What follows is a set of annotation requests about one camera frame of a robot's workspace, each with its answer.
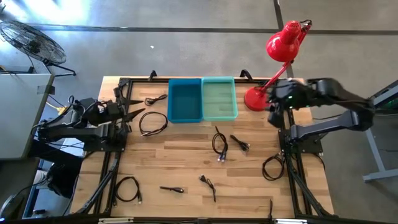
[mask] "wooden table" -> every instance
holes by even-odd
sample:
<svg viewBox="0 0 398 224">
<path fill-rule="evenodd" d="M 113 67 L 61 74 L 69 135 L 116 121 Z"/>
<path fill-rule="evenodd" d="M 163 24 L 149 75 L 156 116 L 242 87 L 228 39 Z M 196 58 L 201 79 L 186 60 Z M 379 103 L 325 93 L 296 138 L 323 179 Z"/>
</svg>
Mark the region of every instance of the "wooden table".
<svg viewBox="0 0 398 224">
<path fill-rule="evenodd" d="M 99 100 L 114 100 L 113 88 L 120 77 L 104 77 Z M 287 172 L 276 181 L 268 181 L 261 174 L 265 159 L 279 152 L 277 129 L 267 122 L 268 112 L 253 112 L 243 103 L 245 91 L 253 84 L 236 84 L 239 116 L 235 121 L 202 121 L 195 124 L 172 124 L 162 133 L 151 137 L 140 137 L 139 120 L 149 111 L 167 114 L 167 100 L 152 106 L 141 103 L 130 106 L 129 111 L 146 108 L 130 123 L 132 133 L 127 139 L 125 152 L 119 166 L 118 180 L 133 175 L 140 183 L 142 204 L 118 201 L 112 209 L 112 216 L 125 217 L 228 217 L 265 218 L 269 213 L 269 199 L 274 203 L 273 216 L 293 217 Z M 168 93 L 167 83 L 135 83 L 132 100 L 155 98 Z M 294 111 L 297 124 L 312 122 L 309 108 Z M 149 115 L 143 122 L 143 129 L 156 129 L 163 125 L 160 115 Z M 217 161 L 218 155 L 211 147 L 211 140 L 217 126 L 228 140 L 228 154 L 225 163 Z M 238 144 L 229 138 L 235 135 L 248 142 L 251 147 L 245 156 Z M 96 152 L 87 158 L 81 167 L 72 212 L 77 211 L 98 185 L 104 153 Z M 324 206 L 333 213 L 328 184 L 323 167 L 313 155 L 303 155 L 305 176 L 309 189 Z M 278 174 L 280 165 L 274 161 L 267 165 L 270 174 Z M 217 202 L 212 191 L 198 180 L 204 174 L 216 187 Z M 184 194 L 160 190 L 159 186 L 182 187 Z M 131 198 L 136 186 L 127 180 L 120 186 L 119 194 Z M 298 191 L 303 209 L 302 194 Z M 108 196 L 104 191 L 103 206 Z"/>
</svg>

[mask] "gray table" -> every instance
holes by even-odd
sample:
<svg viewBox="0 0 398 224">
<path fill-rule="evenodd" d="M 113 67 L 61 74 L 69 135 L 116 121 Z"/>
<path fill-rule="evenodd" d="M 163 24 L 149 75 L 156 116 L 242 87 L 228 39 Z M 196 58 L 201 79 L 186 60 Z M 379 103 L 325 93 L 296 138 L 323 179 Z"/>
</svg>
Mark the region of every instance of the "gray table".
<svg viewBox="0 0 398 224">
<path fill-rule="evenodd" d="M 0 160 L 26 158 L 32 144 L 30 130 L 40 121 L 48 93 L 38 86 L 52 85 L 51 74 L 0 75 Z"/>
</svg>

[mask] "gray floor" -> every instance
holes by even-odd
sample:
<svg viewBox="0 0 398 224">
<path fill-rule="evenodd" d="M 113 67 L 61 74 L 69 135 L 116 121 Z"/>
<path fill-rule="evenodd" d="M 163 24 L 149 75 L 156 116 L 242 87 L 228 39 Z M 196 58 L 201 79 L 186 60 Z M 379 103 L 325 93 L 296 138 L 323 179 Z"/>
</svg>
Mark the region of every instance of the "gray floor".
<svg viewBox="0 0 398 224">
<path fill-rule="evenodd" d="M 51 1 L 44 11 L 32 2 L 6 8 L 21 22 L 123 27 L 277 28 L 271 0 Z M 395 0 L 280 0 L 284 21 L 313 20 L 318 30 L 396 30 Z M 56 98 L 96 97 L 105 75 L 238 75 L 271 77 L 280 67 L 265 52 L 270 34 L 148 32 L 45 32 L 67 53 L 77 77 L 57 78 Z M 294 76 L 332 77 L 349 91 L 370 96 L 397 79 L 396 35 L 309 35 L 293 65 Z M 0 42 L 3 64 L 28 65 L 27 57 Z M 39 63 L 37 69 L 43 71 Z M 342 112 L 312 109 L 314 117 Z M 51 109 L 45 115 L 54 116 Z M 323 140 L 326 174 L 335 213 L 341 217 L 398 222 L 398 177 L 371 184 L 362 175 L 377 171 L 364 133 L 338 131 Z M 396 158 L 396 152 L 382 153 Z M 397 160 L 389 159 L 390 168 Z"/>
</svg>

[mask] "red desk lamp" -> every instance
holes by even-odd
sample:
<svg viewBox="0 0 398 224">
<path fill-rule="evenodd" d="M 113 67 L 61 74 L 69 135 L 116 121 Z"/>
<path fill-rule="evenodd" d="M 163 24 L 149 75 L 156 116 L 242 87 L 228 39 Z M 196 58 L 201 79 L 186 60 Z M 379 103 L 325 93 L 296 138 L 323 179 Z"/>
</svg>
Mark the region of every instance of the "red desk lamp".
<svg viewBox="0 0 398 224">
<path fill-rule="evenodd" d="M 264 86 L 253 87 L 246 92 L 244 95 L 244 104 L 250 110 L 263 111 L 268 107 L 267 89 L 293 63 L 294 58 L 299 52 L 300 45 L 311 26 L 311 20 L 303 22 L 289 21 L 282 31 L 274 34 L 268 40 L 266 45 L 268 55 L 278 62 L 284 62 L 284 64 Z"/>
</svg>

